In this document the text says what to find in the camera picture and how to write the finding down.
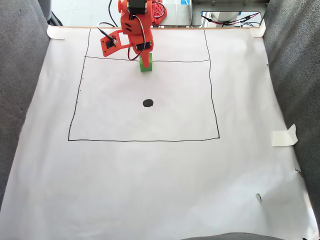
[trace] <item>wire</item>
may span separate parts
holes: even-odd
[[[112,25],[111,23],[108,23],[108,22],[105,22],[105,21],[99,22],[99,23],[96,25],[96,27],[99,29],[99,31],[100,31],[103,35],[105,35],[108,39],[110,39],[110,41],[113,41],[113,44],[114,44],[114,45],[116,45],[116,44],[117,44],[117,40],[116,40],[115,38],[110,37],[105,31],[103,31],[103,30],[99,27],[101,24],[108,24],[108,25],[110,25],[111,27],[115,27],[115,26]]]
[[[109,2],[109,8],[108,8],[108,10],[109,10],[109,15],[110,15],[110,18],[111,18],[112,22],[114,23],[114,25],[115,25],[116,27],[118,27],[118,25],[116,24],[115,20],[114,20],[114,19],[112,18],[112,16],[111,16],[111,12],[110,12],[111,2],[112,2],[112,0],[110,0],[110,2]]]
[[[140,18],[137,17],[136,15],[132,15],[132,17],[135,17],[135,18],[138,19],[138,21],[139,21],[140,28],[141,28],[141,33],[142,33],[142,38],[143,38],[143,49],[141,50],[141,52],[139,52],[139,54],[138,54],[137,56],[135,56],[134,58],[130,59],[130,48],[131,48],[131,47],[129,47],[129,48],[128,48],[128,59],[131,60],[131,61],[133,61],[133,60],[135,60],[137,57],[139,57],[140,54],[142,54],[142,52],[143,52],[143,51],[145,50],[145,48],[146,48],[146,36],[145,36],[144,27],[142,26],[142,23],[141,23],[141,21],[140,21]]]
[[[259,13],[255,13],[255,14],[251,14],[249,16],[245,16],[243,18],[240,18],[238,20],[235,20],[235,21],[225,21],[225,22],[218,22],[218,21],[214,21],[210,18],[207,18],[203,15],[201,15],[201,17],[203,17],[204,19],[206,19],[207,21],[209,21],[210,23],[214,23],[214,24],[218,24],[218,25],[223,25],[223,26],[231,26],[231,25],[235,25],[235,24],[238,24],[238,23],[242,23],[242,22],[245,22],[249,19],[252,19],[253,17],[257,16]]]
[[[259,24],[260,25],[259,22],[255,22],[255,21],[250,21],[250,22],[242,21],[241,23],[244,23],[244,24],[242,24],[240,26],[235,26],[235,27],[236,28],[242,28],[244,25],[249,25],[251,27],[254,27],[252,24]]]
[[[153,16],[155,19],[159,19],[159,18],[163,17],[163,16],[165,15],[165,12],[166,12],[166,7],[165,7],[165,5],[163,5],[163,3],[162,3],[162,2],[159,2],[159,1],[153,1],[152,3],[153,3],[153,4],[154,4],[154,3],[160,4],[160,5],[162,6],[162,9],[163,9],[163,12],[162,12],[162,14],[161,14],[160,16],[155,16],[155,15],[153,15],[153,14],[152,14],[152,16]]]

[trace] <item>green block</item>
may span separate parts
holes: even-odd
[[[140,64],[141,72],[151,72],[152,71],[152,53],[149,52],[149,66],[147,68],[144,67],[141,56],[139,57],[139,64]]]

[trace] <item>robotic arm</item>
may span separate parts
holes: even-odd
[[[128,59],[141,57],[143,66],[149,66],[149,52],[154,48],[151,33],[152,23],[159,24],[166,17],[167,11],[162,0],[118,0],[118,10],[121,13],[121,28],[111,34],[106,34],[101,41],[102,53],[107,57],[120,49],[128,48]],[[122,45],[119,33],[128,35],[129,44]],[[137,54],[130,59],[130,48]]]

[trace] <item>small object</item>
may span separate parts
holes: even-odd
[[[295,169],[295,171],[300,175],[300,177],[304,178],[304,176],[302,175],[302,172],[299,169]]]
[[[139,58],[139,64],[140,64],[140,70],[141,72],[151,72],[152,71],[152,53],[149,52],[149,66],[147,68],[145,68],[141,56]]]
[[[146,99],[143,101],[143,106],[146,108],[152,107],[154,105],[154,101],[151,99]]]
[[[292,146],[298,142],[296,135],[296,125],[293,124],[286,131],[272,132],[272,147]]]
[[[259,201],[259,203],[261,203],[262,199],[261,199],[260,193],[257,193],[255,196],[256,196],[256,199]]]

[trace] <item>gray fabric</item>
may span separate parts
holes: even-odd
[[[49,45],[37,0],[0,0],[0,206]]]
[[[296,125],[295,154],[320,229],[320,0],[271,0],[265,50],[286,126]]]
[[[215,236],[200,236],[186,238],[183,240],[280,240],[280,238],[275,238],[271,236],[262,236],[252,233],[244,232],[232,232]]]

